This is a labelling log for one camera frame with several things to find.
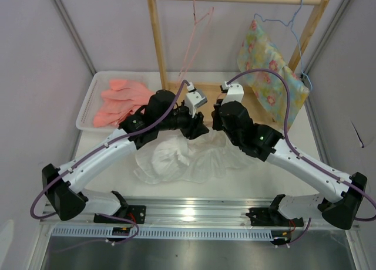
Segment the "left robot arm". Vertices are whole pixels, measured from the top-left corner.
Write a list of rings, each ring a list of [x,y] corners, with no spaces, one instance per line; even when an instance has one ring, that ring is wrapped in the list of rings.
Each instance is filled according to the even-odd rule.
[[[158,90],[134,114],[88,154],[60,167],[48,164],[42,169],[43,193],[62,220],[71,220],[83,211],[106,214],[113,222],[127,217],[127,204],[118,192],[96,193],[86,185],[120,158],[126,157],[155,140],[160,131],[180,130],[188,140],[208,133],[203,113],[207,103],[200,90],[186,93],[181,105],[168,90]]]

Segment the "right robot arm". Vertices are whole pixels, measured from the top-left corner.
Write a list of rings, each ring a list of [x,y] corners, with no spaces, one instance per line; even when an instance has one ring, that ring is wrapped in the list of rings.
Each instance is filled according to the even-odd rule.
[[[307,196],[277,195],[268,208],[268,218],[274,225],[296,218],[322,218],[342,230],[352,227],[366,176],[334,170],[299,153],[296,147],[288,146],[280,132],[254,123],[240,102],[219,99],[211,116],[213,129],[225,132],[232,145],[247,156],[280,167],[317,190],[317,194]]]

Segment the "white skirt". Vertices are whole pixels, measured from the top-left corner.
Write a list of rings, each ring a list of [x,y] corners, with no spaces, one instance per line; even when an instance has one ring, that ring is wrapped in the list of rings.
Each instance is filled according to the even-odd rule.
[[[204,183],[227,172],[240,171],[256,161],[231,144],[222,131],[188,140],[181,132],[162,133],[135,154],[136,176],[148,184],[188,181]]]

